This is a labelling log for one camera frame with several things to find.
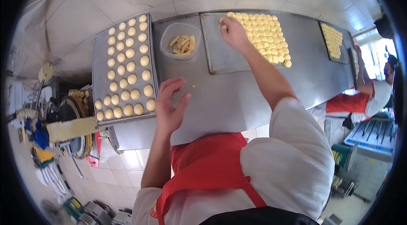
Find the chef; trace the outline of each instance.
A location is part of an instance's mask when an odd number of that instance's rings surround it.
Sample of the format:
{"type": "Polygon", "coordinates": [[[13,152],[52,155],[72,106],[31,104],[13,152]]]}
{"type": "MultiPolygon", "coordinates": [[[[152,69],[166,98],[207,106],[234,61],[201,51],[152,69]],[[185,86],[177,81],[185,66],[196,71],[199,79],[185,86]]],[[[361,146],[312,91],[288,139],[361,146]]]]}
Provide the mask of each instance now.
{"type": "Polygon", "coordinates": [[[356,45],[359,73],[357,77],[357,90],[355,95],[339,94],[321,105],[309,110],[313,116],[347,117],[353,123],[370,119],[389,102],[392,94],[394,66],[398,64],[397,58],[389,54],[384,67],[385,80],[370,79],[365,70],[360,47],[356,45]]]}
{"type": "Polygon", "coordinates": [[[186,80],[163,82],[132,224],[316,224],[334,174],[329,143],[288,81],[249,43],[242,25],[225,19],[221,34],[247,59],[272,109],[270,137],[247,143],[241,133],[230,133],[170,147],[194,97],[184,94],[174,108],[171,97],[186,80]]]}

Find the person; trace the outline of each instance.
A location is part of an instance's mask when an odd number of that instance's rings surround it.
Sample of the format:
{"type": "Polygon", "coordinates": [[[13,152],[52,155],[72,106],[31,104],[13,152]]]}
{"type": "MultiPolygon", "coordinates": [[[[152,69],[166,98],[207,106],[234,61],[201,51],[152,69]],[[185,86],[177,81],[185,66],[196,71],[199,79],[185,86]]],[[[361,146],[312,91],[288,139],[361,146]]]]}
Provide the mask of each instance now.
{"type": "Polygon", "coordinates": [[[172,94],[186,80],[166,80],[157,97],[157,128],[132,224],[316,224],[334,175],[329,143],[242,25],[225,19],[221,34],[247,59],[272,109],[270,137],[247,143],[241,133],[231,133],[170,147],[171,133],[181,126],[193,97],[184,94],[173,108],[172,94]]]}
{"type": "Polygon", "coordinates": [[[384,67],[385,80],[370,79],[362,59],[360,47],[356,45],[359,73],[357,76],[358,91],[355,95],[339,94],[322,103],[309,112],[317,117],[349,117],[352,123],[370,119],[388,103],[392,94],[394,66],[397,58],[390,55],[384,67]]]}

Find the red apron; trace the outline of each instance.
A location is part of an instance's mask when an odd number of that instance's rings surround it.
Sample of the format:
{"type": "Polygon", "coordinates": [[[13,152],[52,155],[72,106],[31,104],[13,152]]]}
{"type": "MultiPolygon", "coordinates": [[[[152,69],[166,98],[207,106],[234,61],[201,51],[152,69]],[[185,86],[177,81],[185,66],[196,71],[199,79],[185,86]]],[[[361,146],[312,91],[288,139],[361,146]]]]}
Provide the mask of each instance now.
{"type": "MultiPolygon", "coordinates": [[[[374,86],[372,80],[372,88],[374,97],[374,86]]],[[[358,93],[355,95],[339,94],[326,102],[326,113],[332,112],[349,112],[349,113],[363,113],[366,111],[366,104],[368,103],[370,95],[358,93]]]]}
{"type": "Polygon", "coordinates": [[[243,174],[240,151],[247,142],[241,133],[215,135],[171,147],[172,177],[162,188],[156,211],[160,225],[171,197],[179,190],[244,189],[256,207],[267,204],[243,174]]]}

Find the stainless steel table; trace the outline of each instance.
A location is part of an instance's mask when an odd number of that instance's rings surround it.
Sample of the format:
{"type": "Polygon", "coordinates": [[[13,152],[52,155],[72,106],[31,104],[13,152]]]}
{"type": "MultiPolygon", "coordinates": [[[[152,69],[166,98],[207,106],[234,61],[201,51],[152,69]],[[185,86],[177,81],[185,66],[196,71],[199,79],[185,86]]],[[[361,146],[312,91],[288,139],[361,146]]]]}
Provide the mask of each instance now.
{"type": "MultiPolygon", "coordinates": [[[[279,71],[288,79],[305,108],[327,101],[353,85],[350,65],[330,61],[316,19],[286,13],[279,17],[290,49],[291,68],[279,71]]],[[[260,93],[251,71],[209,74],[205,44],[201,40],[195,61],[183,63],[160,52],[160,39],[166,27],[183,22],[201,28],[199,15],[190,14],[153,23],[155,61],[159,81],[183,77],[188,82],[174,100],[190,92],[192,99],[182,126],[172,134],[171,145],[190,143],[200,137],[235,133],[269,123],[271,110],[260,93]]],[[[354,47],[350,33],[340,27],[347,48],[354,47]]],[[[156,118],[117,124],[111,127],[118,150],[150,148],[156,118]]]]}

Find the plastic container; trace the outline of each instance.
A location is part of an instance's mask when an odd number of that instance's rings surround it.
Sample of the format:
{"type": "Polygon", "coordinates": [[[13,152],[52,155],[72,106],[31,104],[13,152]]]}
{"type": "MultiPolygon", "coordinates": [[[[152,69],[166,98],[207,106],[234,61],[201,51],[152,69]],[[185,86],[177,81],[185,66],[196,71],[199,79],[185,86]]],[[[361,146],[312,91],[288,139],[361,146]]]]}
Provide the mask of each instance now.
{"type": "Polygon", "coordinates": [[[201,42],[201,30],[191,24],[184,23],[173,23],[170,24],[167,29],[165,29],[164,34],[161,36],[160,40],[160,51],[171,58],[178,60],[188,60],[196,56],[199,43],[201,42]],[[173,48],[170,47],[171,41],[177,36],[188,35],[195,37],[195,49],[188,56],[174,55],[173,48]]]}

